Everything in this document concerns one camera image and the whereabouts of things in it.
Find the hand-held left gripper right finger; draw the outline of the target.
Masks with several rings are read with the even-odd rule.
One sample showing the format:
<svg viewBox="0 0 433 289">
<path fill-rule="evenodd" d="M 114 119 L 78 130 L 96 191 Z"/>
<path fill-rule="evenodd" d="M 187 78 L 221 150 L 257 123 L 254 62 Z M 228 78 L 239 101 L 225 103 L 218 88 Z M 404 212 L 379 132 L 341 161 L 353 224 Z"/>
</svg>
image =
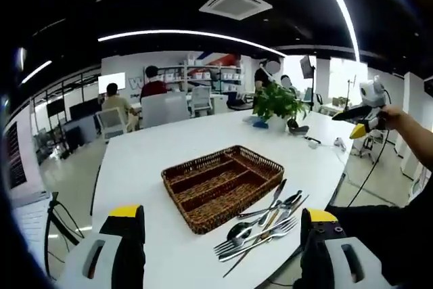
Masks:
<svg viewBox="0 0 433 289">
<path fill-rule="evenodd" d="M 324 210 L 304 208 L 300 224 L 301 278 L 295 288 L 393 288 L 382 263 L 358 238 L 348 237 Z"/>
</svg>

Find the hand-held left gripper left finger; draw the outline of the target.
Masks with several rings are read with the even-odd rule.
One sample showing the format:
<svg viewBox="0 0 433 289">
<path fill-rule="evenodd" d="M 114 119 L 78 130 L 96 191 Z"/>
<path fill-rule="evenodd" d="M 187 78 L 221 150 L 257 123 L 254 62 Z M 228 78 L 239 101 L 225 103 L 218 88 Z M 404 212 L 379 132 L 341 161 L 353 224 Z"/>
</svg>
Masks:
<svg viewBox="0 0 433 289">
<path fill-rule="evenodd" d="M 112 210 L 100 230 L 66 257 L 57 288 L 143 288 L 145 219 L 142 205 Z"/>
</svg>

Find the person's right hand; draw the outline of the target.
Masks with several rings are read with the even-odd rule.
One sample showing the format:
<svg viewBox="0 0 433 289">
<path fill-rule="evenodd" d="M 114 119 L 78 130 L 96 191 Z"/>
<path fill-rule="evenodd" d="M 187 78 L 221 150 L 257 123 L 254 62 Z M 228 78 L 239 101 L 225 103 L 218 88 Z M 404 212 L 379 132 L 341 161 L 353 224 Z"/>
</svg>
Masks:
<svg viewBox="0 0 433 289">
<path fill-rule="evenodd" d="M 381 109 L 381 113 L 389 130 L 401 131 L 411 121 L 411 117 L 397 106 L 386 105 Z"/>
</svg>

